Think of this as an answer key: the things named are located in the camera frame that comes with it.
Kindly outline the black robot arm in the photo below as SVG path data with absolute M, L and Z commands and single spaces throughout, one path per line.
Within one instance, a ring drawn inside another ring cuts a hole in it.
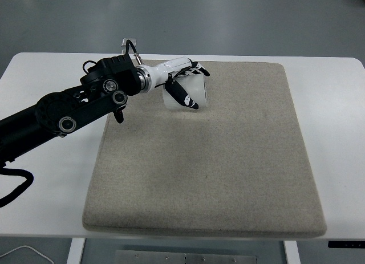
M 99 60 L 80 82 L 79 86 L 47 94 L 35 105 L 1 120 L 1 166 L 109 113 L 122 123 L 128 97 L 141 91 L 128 55 Z

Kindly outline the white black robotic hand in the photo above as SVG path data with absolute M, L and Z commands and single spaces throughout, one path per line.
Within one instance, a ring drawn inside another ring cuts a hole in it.
M 210 76 L 209 71 L 203 65 L 187 57 L 162 62 L 154 67 L 139 64 L 136 69 L 141 80 L 141 92 L 147 93 L 161 87 L 162 95 L 163 85 L 170 83 L 172 78 L 198 74 L 203 74 L 205 78 Z

